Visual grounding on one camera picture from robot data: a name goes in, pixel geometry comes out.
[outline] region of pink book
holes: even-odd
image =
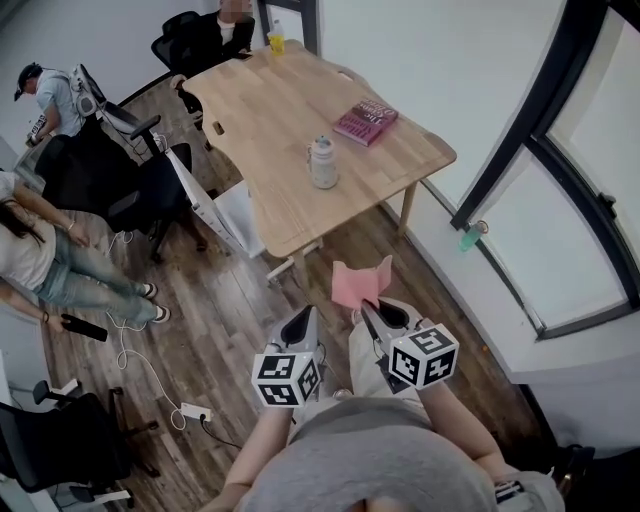
[[[396,110],[364,99],[340,118],[333,131],[369,147],[397,118]]]

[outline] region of water bottle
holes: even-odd
[[[284,30],[280,24],[280,20],[273,22],[273,30],[267,34],[271,53],[274,55],[284,55]]]
[[[307,147],[307,166],[311,181],[315,187],[327,189],[338,182],[336,170],[335,146],[331,139],[318,137]]]
[[[480,240],[482,235],[486,235],[488,232],[489,225],[485,221],[479,220],[469,228],[469,231],[467,231],[462,237],[462,240],[460,240],[460,250],[462,252],[467,252],[478,240]]]

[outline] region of blue jeans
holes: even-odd
[[[157,315],[156,307],[141,297],[145,292],[142,284],[125,277],[93,247],[76,245],[57,228],[53,263],[44,282],[33,291],[56,306],[99,309],[133,324]]]

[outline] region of black cap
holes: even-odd
[[[40,73],[42,73],[42,68],[35,62],[32,62],[28,66],[25,66],[25,68],[20,72],[20,75],[18,76],[18,88],[13,95],[13,101],[18,101],[18,98],[22,96],[27,80],[29,80],[29,78],[40,76]]]

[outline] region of chair armrest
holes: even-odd
[[[131,192],[128,196],[123,197],[122,199],[113,203],[109,210],[107,210],[107,216],[111,219],[113,217],[117,217],[118,215],[124,213],[126,210],[131,208],[134,204],[136,204],[140,200],[140,192],[136,190],[135,192]]]
[[[67,395],[61,395],[60,393],[53,393],[49,388],[49,383],[46,380],[41,380],[33,388],[33,401],[36,405],[40,405],[47,398],[51,400],[58,400],[60,402],[74,402],[76,399]]]
[[[131,140],[137,139],[144,132],[149,131],[151,128],[157,125],[160,122],[160,119],[161,119],[160,116],[153,116],[151,119],[148,119],[144,123],[138,125],[138,127],[135,130],[133,130],[133,132],[131,132],[131,135],[129,135],[129,139]]]

